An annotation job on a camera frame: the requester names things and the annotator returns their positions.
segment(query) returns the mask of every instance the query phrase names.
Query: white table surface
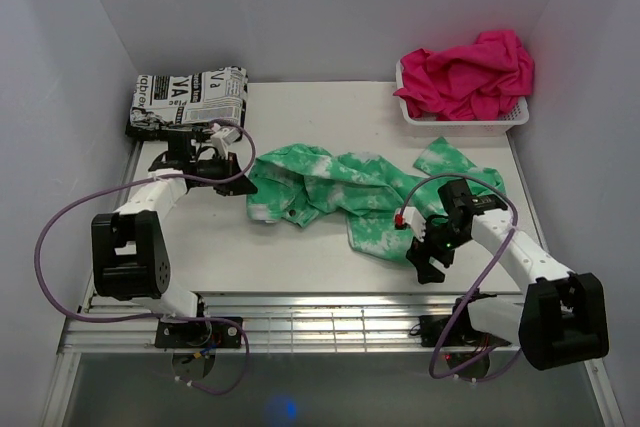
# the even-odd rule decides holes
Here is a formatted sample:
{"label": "white table surface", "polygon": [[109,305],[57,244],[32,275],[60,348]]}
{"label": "white table surface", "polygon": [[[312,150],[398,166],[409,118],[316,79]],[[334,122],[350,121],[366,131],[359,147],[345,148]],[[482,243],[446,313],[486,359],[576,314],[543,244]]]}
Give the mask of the white table surface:
{"label": "white table surface", "polygon": [[[424,175],[412,164],[434,138],[402,119],[392,97],[394,88],[386,82],[251,84],[245,127],[255,139],[258,155],[305,142],[332,154],[379,153],[406,172]],[[507,137],[448,140],[476,165],[498,169],[518,207],[520,227],[536,238]],[[145,142],[135,178],[146,177],[152,160],[165,149],[164,142]],[[240,165],[246,165],[248,142],[242,140],[232,150]],[[187,289],[201,293],[460,293],[490,259],[486,250],[470,242],[456,251],[444,283],[420,285],[413,266],[352,251],[342,213],[306,229],[285,221],[254,223],[247,218],[244,197],[221,197],[211,188],[192,189],[162,228],[172,275]],[[500,266],[485,280],[483,290],[518,292]]]}

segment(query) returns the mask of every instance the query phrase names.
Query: white wall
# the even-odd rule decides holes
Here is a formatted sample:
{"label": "white wall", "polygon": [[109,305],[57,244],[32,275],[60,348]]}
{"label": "white wall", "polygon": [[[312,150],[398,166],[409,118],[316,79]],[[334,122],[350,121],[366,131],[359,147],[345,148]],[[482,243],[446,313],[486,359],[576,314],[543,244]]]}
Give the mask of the white wall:
{"label": "white wall", "polygon": [[640,0],[551,0],[530,40],[531,120],[516,145],[552,253],[605,286],[606,366],[640,425]]}
{"label": "white wall", "polygon": [[[0,0],[0,425],[38,423],[63,317],[33,274],[48,218],[121,180],[136,71],[99,0]],[[89,225],[71,214],[44,246],[46,278],[74,309],[90,272]]]}
{"label": "white wall", "polygon": [[238,63],[253,80],[392,80],[420,46],[511,27],[527,38],[548,0],[101,0],[144,73]]}

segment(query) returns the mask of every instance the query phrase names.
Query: cable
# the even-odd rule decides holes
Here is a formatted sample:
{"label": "cable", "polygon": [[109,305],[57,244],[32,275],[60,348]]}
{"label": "cable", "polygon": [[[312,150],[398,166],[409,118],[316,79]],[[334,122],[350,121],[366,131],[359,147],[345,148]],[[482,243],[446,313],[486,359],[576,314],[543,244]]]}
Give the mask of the cable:
{"label": "cable", "polygon": [[205,345],[210,338],[213,337],[213,325],[211,325],[211,322],[207,322],[207,334],[204,335],[204,340],[201,340],[199,344],[197,344],[196,342],[198,342],[197,340],[195,342],[187,342],[186,344],[189,347],[202,347],[203,345]]}
{"label": "cable", "polygon": [[[82,205],[82,204],[84,204],[86,202],[89,202],[90,200],[97,199],[98,197],[103,197],[105,195],[110,195],[110,194],[113,194],[115,192],[119,192],[121,190],[130,189],[132,187],[137,187],[137,186],[140,186],[140,185],[150,184],[152,182],[156,182],[156,181],[162,180],[162,179],[185,179],[185,180],[193,180],[193,181],[200,182],[200,183],[203,183],[203,184],[208,184],[208,185],[219,185],[219,184],[227,184],[229,182],[233,182],[234,180],[242,177],[253,166],[253,163],[255,162],[255,159],[256,159],[256,145],[255,145],[255,143],[253,141],[253,138],[251,137],[249,132],[247,132],[245,130],[244,127],[242,127],[240,125],[237,125],[236,123],[231,122],[231,121],[229,121],[227,119],[216,119],[213,122],[219,123],[219,124],[230,125],[232,127],[237,128],[238,130],[240,130],[246,136],[247,140],[249,141],[249,144],[251,145],[251,158],[249,159],[249,163],[247,164],[247,166],[244,169],[242,169],[239,173],[237,173],[235,175],[232,175],[231,177],[228,177],[226,179],[222,179],[222,180],[212,180],[212,179],[206,179],[204,177],[197,177],[195,175],[178,174],[178,173],[166,174],[166,175],[158,175],[156,177],[149,177],[147,179],[134,180],[133,182],[128,182],[128,183],[126,183],[124,185],[120,185],[118,187],[110,187],[108,189],[104,189],[104,190],[101,190],[99,192],[95,192],[93,194],[90,194],[90,195],[87,195],[85,197],[82,197],[82,198],[70,203],[66,207],[63,207],[62,209],[60,209],[60,211],[55,213],[53,215],[53,217],[51,217],[51,219],[49,219],[49,221],[42,228],[42,231],[40,232],[40,235],[38,236],[38,240],[36,241],[35,249],[34,249],[34,252],[33,252],[33,266],[34,266],[34,270],[35,270],[35,273],[36,273],[36,279],[38,280],[38,285],[40,286],[40,290],[42,290],[42,293],[44,294],[44,296],[49,301],[49,303],[53,306],[54,309],[56,309],[58,312],[60,312],[61,314],[63,314],[64,316],[66,316],[66,317],[68,317],[70,319],[77,320],[77,321],[80,321],[80,322],[93,323],[93,324],[109,324],[109,323],[114,323],[114,322],[125,322],[125,321],[128,321],[128,320],[139,320],[139,319],[149,319],[149,318],[160,319],[160,318],[163,317],[161,314],[156,314],[156,313],[152,313],[152,312],[145,313],[145,314],[125,315],[125,316],[121,316],[121,317],[93,317],[93,316],[77,314],[76,312],[73,312],[72,310],[67,309],[60,302],[58,302],[58,300],[53,296],[53,294],[49,290],[49,287],[47,286],[46,281],[44,280],[44,276],[42,274],[42,264],[41,264],[42,244],[44,243],[44,240],[47,237],[47,234],[49,233],[49,231],[51,230],[53,225],[64,214],[66,214],[70,210],[73,210],[74,208],[78,207],[79,205]],[[213,394],[213,395],[223,395],[223,394],[226,394],[226,393],[230,392],[231,390],[233,390],[242,381],[242,379],[244,378],[244,376],[246,374],[246,371],[247,371],[247,368],[248,368],[248,364],[249,364],[249,355],[250,355],[249,339],[247,337],[246,332],[242,328],[242,326],[239,325],[238,323],[232,321],[232,320],[223,319],[223,318],[220,318],[220,317],[176,317],[175,320],[182,321],[182,322],[216,322],[216,323],[220,323],[220,324],[226,324],[226,325],[229,325],[231,327],[235,327],[236,329],[238,329],[238,332],[240,332],[240,335],[242,336],[242,339],[244,340],[244,345],[245,345],[245,362],[244,362],[244,366],[243,366],[242,372],[238,376],[238,378],[231,384],[231,386],[227,387],[226,389],[220,390],[220,391],[212,390],[212,389],[209,389],[208,387],[205,387],[205,386],[198,387],[195,382],[192,383],[192,385],[194,387],[199,388],[200,390],[204,390],[205,392],[208,392],[208,393]]]}
{"label": "cable", "polygon": [[[479,185],[489,189],[491,192],[493,192],[498,197],[500,197],[500,199],[502,199],[509,206],[509,209],[511,209],[511,229],[509,229],[509,232],[507,233],[507,236],[502,241],[502,244],[500,244],[500,247],[496,251],[495,255],[489,261],[489,263],[484,268],[484,270],[480,273],[478,278],[473,282],[473,284],[471,285],[471,287],[469,288],[467,293],[462,298],[462,301],[460,302],[458,307],[453,311],[453,314],[449,318],[449,321],[447,322],[447,325],[445,325],[444,329],[442,330],[442,333],[440,334],[440,337],[438,338],[438,341],[436,342],[436,346],[433,349],[433,355],[431,356],[431,360],[429,361],[429,375],[431,375],[431,377],[433,377],[434,379],[444,379],[446,377],[458,374],[458,372],[464,370],[465,368],[469,367],[470,365],[475,364],[480,359],[482,359],[483,357],[489,355],[491,352],[493,352],[495,350],[495,348],[496,348],[495,346],[489,347],[486,350],[480,352],[478,355],[474,356],[473,358],[467,360],[466,362],[463,362],[460,365],[457,365],[456,367],[450,369],[449,371],[447,371],[447,372],[445,372],[443,374],[436,373],[436,371],[435,371],[436,361],[437,361],[438,357],[440,356],[440,351],[441,351],[445,341],[447,340],[447,337],[449,336],[449,333],[451,332],[451,329],[455,325],[456,321],[458,320],[458,318],[462,314],[462,311],[465,309],[467,304],[469,304],[469,301],[471,300],[471,297],[473,296],[475,291],[478,289],[478,287],[484,281],[484,279],[487,277],[487,275],[489,275],[489,272],[491,272],[491,269],[493,269],[493,267],[498,263],[498,261],[500,260],[500,257],[502,257],[502,254],[504,254],[504,252],[507,250],[507,246],[509,245],[509,242],[511,242],[511,239],[513,239],[513,236],[516,233],[516,227],[518,225],[518,209],[516,208],[515,204],[505,194],[500,192],[493,185],[488,184],[487,182],[485,182],[483,180],[476,179],[475,177],[472,177],[472,176],[467,175],[467,174],[458,174],[458,173],[437,174],[437,175],[434,175],[432,177],[428,177],[426,179],[422,179],[420,182],[418,182],[416,184],[416,186],[413,189],[411,189],[411,191],[409,192],[409,195],[407,195],[407,198],[405,199],[404,203],[402,204],[402,207],[400,208],[400,215],[404,214],[404,210],[409,205],[409,201],[411,200],[411,197],[413,197],[413,195],[416,193],[416,191],[420,187],[422,187],[423,185],[425,185],[425,184],[427,184],[427,183],[429,183],[429,182],[431,182],[433,180],[447,178],[447,177],[457,177],[457,178],[460,178],[460,179],[470,180],[472,182],[475,182],[476,184],[479,184]],[[501,368],[499,371],[497,371],[497,372],[495,372],[495,373],[493,373],[491,375],[488,375],[488,376],[486,376],[486,377],[484,377],[482,379],[476,379],[476,382],[487,382],[489,380],[493,380],[493,379],[501,376],[502,374],[504,374],[516,362],[516,360],[520,356],[520,352],[521,352],[521,350],[518,350],[516,355],[514,355],[514,357],[509,362],[507,362],[507,364],[503,368]]]}
{"label": "cable", "polygon": [[211,150],[211,149],[215,150],[215,151],[216,151],[216,154],[218,153],[218,150],[217,150],[217,149],[214,149],[211,145],[206,145],[206,146],[204,146],[204,147],[201,145],[201,146],[198,148],[198,150],[196,151],[196,160],[200,160],[200,156],[201,156],[202,154],[204,154],[206,151]]}
{"label": "cable", "polygon": [[478,351],[482,352],[484,350],[487,350],[487,347],[489,347],[489,334],[484,334],[482,337],[480,337],[478,345],[476,345],[476,348],[473,349],[473,352],[471,353],[475,354]]}
{"label": "cable", "polygon": [[409,336],[417,337],[419,335],[420,335],[420,324],[416,324],[413,327],[411,327],[411,330],[409,331]]}
{"label": "cable", "polygon": [[167,151],[165,150],[163,153],[161,153],[160,155],[158,155],[155,159],[153,159],[153,162],[151,162],[151,165],[155,164],[156,162],[160,162],[164,156],[167,155]]}

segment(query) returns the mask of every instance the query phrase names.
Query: blue light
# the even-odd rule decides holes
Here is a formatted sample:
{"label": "blue light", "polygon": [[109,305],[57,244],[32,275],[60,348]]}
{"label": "blue light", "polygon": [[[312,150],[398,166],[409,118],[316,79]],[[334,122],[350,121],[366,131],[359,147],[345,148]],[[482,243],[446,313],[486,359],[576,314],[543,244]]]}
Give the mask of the blue light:
{"label": "blue light", "polygon": [[298,406],[293,398],[287,395],[271,397],[265,404],[267,424],[274,427],[294,425],[298,416]]}
{"label": "blue light", "polygon": [[295,419],[296,415],[298,415],[298,408],[293,400],[287,400],[287,415],[291,420]]}

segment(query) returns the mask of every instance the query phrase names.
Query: black joint housing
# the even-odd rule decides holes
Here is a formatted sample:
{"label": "black joint housing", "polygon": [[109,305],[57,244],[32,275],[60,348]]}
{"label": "black joint housing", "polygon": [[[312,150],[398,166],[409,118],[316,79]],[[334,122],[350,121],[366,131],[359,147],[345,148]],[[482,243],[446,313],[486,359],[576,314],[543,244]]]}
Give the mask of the black joint housing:
{"label": "black joint housing", "polygon": [[[116,249],[134,243],[135,254]],[[98,214],[91,222],[93,275],[103,297],[159,299],[171,280],[169,257],[156,212]]]}
{"label": "black joint housing", "polygon": [[518,337],[538,370],[604,357],[609,336],[602,284],[589,273],[537,279],[527,289]]}

